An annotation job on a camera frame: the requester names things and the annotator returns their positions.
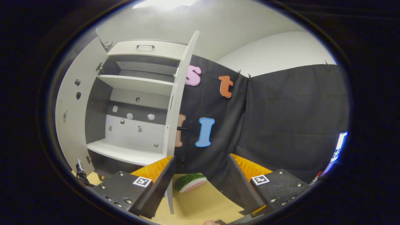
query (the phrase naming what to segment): ceiling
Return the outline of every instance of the ceiling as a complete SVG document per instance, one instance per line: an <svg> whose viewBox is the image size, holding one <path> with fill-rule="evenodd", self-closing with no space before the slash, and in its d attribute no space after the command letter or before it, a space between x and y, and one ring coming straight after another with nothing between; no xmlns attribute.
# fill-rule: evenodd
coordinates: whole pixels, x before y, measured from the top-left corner
<svg viewBox="0 0 400 225"><path fill-rule="evenodd" d="M305 31L300 25L252 0L197 0L191 6L165 9L134 4L115 12L98 26L103 42L155 39L188 43L200 31L194 54L217 61L261 38L289 31Z"/></svg>

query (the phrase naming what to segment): watermelon slice toy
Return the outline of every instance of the watermelon slice toy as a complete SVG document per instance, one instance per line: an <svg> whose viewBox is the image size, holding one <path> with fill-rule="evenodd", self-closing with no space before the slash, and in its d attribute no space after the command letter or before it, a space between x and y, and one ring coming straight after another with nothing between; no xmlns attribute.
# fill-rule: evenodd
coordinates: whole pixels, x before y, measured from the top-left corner
<svg viewBox="0 0 400 225"><path fill-rule="evenodd" d="M179 178L175 182L175 189L181 193L190 191L191 189L201 186L207 182L207 178L198 173L191 173Z"/></svg>

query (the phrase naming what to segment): white wall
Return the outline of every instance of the white wall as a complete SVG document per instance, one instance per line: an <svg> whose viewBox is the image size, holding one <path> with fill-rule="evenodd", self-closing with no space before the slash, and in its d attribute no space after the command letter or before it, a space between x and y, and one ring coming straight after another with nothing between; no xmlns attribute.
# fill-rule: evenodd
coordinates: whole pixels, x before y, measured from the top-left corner
<svg viewBox="0 0 400 225"><path fill-rule="evenodd" d="M295 31L271 35L249 43L216 63L241 74L269 72L314 64L336 64L327 49L310 33Z"/></svg>
<svg viewBox="0 0 400 225"><path fill-rule="evenodd" d="M169 10L159 6L133 10L134 4L116 11L99 25L103 42L153 39L187 44L198 30L194 54L216 61L260 38L305 31L286 16L253 0L198 0L189 7Z"/></svg>

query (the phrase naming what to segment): monitor screen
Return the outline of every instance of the monitor screen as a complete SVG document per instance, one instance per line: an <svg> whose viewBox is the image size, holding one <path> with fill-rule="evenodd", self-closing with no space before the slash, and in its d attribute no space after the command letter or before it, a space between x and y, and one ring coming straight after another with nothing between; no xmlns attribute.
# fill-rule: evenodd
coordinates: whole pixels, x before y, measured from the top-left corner
<svg viewBox="0 0 400 225"><path fill-rule="evenodd" d="M336 145L335 152L333 153L333 156L332 156L332 158L330 160L331 162L333 162L333 161L335 161L335 160L337 160L339 158L339 153L340 153L340 150L341 150L341 148L343 146L343 143L346 140L346 136L347 136L347 132L341 132L339 134L339 140L338 140L338 143Z"/></svg>
<svg viewBox="0 0 400 225"><path fill-rule="evenodd" d="M347 131L346 132L341 132L339 133L339 139L338 139L338 143L336 145L336 149L335 152L333 153L332 158L330 159L330 163L328 164L328 166L325 168L324 172L321 174L324 175L325 173L327 173L333 166L335 160L337 160L339 158L339 154L340 154L340 150L343 147L344 142L346 141L346 136L347 136Z"/></svg>

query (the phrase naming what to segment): orange letter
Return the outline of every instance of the orange letter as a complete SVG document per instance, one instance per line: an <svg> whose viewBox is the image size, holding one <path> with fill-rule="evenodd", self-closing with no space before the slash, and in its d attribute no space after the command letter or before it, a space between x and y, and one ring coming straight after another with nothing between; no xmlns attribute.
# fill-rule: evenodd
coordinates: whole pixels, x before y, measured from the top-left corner
<svg viewBox="0 0 400 225"><path fill-rule="evenodd" d="M232 93L229 92L229 86L233 86L233 81L230 80L230 76L220 76L219 79L221 81L220 92L222 96L225 98L232 97Z"/></svg>
<svg viewBox="0 0 400 225"><path fill-rule="evenodd" d="M186 120L186 116L183 114L179 114L178 117L178 127L181 127L183 121ZM175 138L175 147L181 147L183 145L182 141L180 141L180 131L176 131L176 138Z"/></svg>

